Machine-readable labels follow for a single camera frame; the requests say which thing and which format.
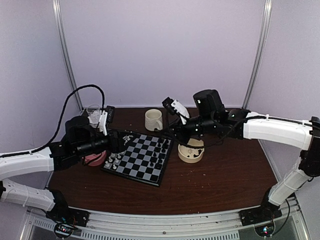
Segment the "cream bowl of black pieces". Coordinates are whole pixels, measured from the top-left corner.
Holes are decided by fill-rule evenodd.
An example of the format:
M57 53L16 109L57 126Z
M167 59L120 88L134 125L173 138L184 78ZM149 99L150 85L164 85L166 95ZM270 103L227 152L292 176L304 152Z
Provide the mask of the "cream bowl of black pieces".
M188 164L199 162L204 155L205 149L195 147L203 146L204 142L202 140L190 138L187 144L192 146L193 148L178 144L178 157L180 158L180 160Z

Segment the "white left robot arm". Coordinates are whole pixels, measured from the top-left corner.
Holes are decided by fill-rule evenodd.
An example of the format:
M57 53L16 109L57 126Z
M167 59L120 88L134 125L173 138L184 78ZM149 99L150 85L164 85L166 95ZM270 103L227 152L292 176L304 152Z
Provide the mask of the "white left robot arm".
M104 151L121 153L125 149L125 141L118 130L108 130L106 126L96 130L87 117L73 117L65 123L61 141L51 142L43 149L1 155L0 201L41 209L67 222L72 218L72 211L61 192L26 186L10 178L66 170L89 155Z

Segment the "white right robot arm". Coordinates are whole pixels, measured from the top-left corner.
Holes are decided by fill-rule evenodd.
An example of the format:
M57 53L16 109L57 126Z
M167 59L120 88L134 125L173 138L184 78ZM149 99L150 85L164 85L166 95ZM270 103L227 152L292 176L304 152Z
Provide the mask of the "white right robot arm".
M227 110L215 89L205 89L193 95L199 115L191 117L178 100L167 97L162 105L179 121L168 125L169 133L181 145L187 146L192 136L214 134L216 144L230 137L238 140L264 140L300 149L292 169L265 193L256 210L259 220L268 220L280 205L305 182L320 175L320 120L293 120L260 114L248 109Z

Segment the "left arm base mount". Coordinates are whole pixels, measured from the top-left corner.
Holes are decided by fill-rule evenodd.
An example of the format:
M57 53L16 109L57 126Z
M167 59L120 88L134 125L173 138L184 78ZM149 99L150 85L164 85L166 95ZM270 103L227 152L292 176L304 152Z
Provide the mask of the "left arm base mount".
M68 208L66 211L44 211L45 216L52 220L54 234L60 239L70 237L74 232L79 232L79 227L86 227L90 213L85 210Z

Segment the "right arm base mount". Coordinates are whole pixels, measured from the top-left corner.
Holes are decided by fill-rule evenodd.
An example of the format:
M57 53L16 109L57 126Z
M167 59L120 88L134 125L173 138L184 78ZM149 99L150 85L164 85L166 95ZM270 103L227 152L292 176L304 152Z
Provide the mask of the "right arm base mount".
M271 210L261 206L239 212L242 226L252 225L255 233L262 238L270 237L275 232L275 219L281 216L281 210Z

